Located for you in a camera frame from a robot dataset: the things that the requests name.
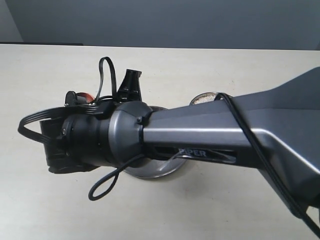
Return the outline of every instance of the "white table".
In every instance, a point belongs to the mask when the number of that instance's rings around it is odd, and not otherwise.
[[[140,70],[143,100],[167,108],[202,92],[267,90],[320,65],[320,51],[0,45],[0,239],[316,239],[254,169],[191,161],[158,180],[122,173],[96,202],[88,191],[111,168],[49,173],[43,146],[19,135],[18,123],[62,106],[69,90],[95,94],[104,56],[118,84],[126,68]]]

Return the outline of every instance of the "table surface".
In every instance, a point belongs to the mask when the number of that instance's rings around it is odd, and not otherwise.
[[[0,239],[316,239],[255,169],[190,161],[157,180],[121,173],[96,202],[88,191],[112,168],[49,173],[43,146],[17,133],[19,121],[62,106],[67,91],[95,95],[104,56],[118,84],[127,68],[142,71],[143,100],[166,108],[203,92],[271,89],[320,66],[320,51],[0,45]]]

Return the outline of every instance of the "gray wall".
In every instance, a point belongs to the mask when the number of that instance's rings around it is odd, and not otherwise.
[[[0,42],[22,42],[5,0],[0,0]]]
[[[7,0],[26,42],[314,50],[319,0]]]

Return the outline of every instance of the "black wire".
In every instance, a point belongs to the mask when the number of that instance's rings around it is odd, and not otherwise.
[[[110,68],[110,75],[111,75],[111,88],[112,88],[112,98],[116,98],[117,95],[117,80],[116,80],[116,71],[115,71],[115,66],[113,64],[113,62],[111,61],[111,59],[108,56],[105,56],[103,58],[100,59],[99,61],[99,73],[100,73],[100,85],[99,85],[99,89],[98,92],[96,94],[95,99],[90,102],[92,103],[97,103],[99,101],[100,98],[100,94],[101,94],[101,90],[102,90],[102,86],[104,84],[104,61],[107,61],[109,68]]]
[[[103,178],[101,178],[99,181],[97,181],[92,188],[90,189],[89,193],[88,193],[88,198],[91,201],[96,201],[99,200],[101,198],[103,198],[105,195],[107,195],[108,193],[110,193],[110,191],[114,188],[118,177],[119,177],[119,173],[121,173],[123,170],[125,170],[127,167],[129,167],[133,162],[140,160],[142,158],[144,158],[145,156],[143,154],[140,154],[138,156],[135,156],[133,158],[131,158],[129,161],[127,161],[125,164],[123,164],[122,166],[118,167],[116,170],[110,172],[109,174],[107,174],[106,176],[104,176]],[[109,186],[109,188],[104,191],[103,193],[94,196],[95,191],[97,190],[97,188],[99,188],[102,184],[104,184],[106,181],[108,181],[109,179],[111,179],[112,177],[114,177],[111,185]]]
[[[244,117],[241,115],[240,111],[237,109],[234,101],[225,93],[219,93],[217,95],[217,99],[222,98],[226,105],[228,106],[230,112],[232,113],[234,119],[238,123],[239,127],[242,129],[244,135],[248,139],[249,143],[251,144],[252,148],[255,150],[257,155],[259,156],[263,166],[265,167],[266,172],[269,174],[271,180],[273,181],[274,185],[286,200],[286,202],[290,205],[292,210],[297,214],[299,218],[301,218],[304,223],[310,228],[310,230],[320,238],[320,228],[318,225],[309,217],[309,215],[304,211],[304,209],[299,205],[299,203],[292,197],[289,190],[282,182],[281,178],[275,171],[272,164],[268,161],[266,154],[264,153],[264,149],[259,142],[256,135],[251,131],[250,127],[246,123]]]

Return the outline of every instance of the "gray plastic housing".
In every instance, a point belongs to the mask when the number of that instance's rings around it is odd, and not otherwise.
[[[319,207],[320,67],[277,88],[233,100],[291,194],[305,208]],[[222,100],[154,112],[143,142],[150,149],[234,151],[233,165],[259,169],[274,187]]]

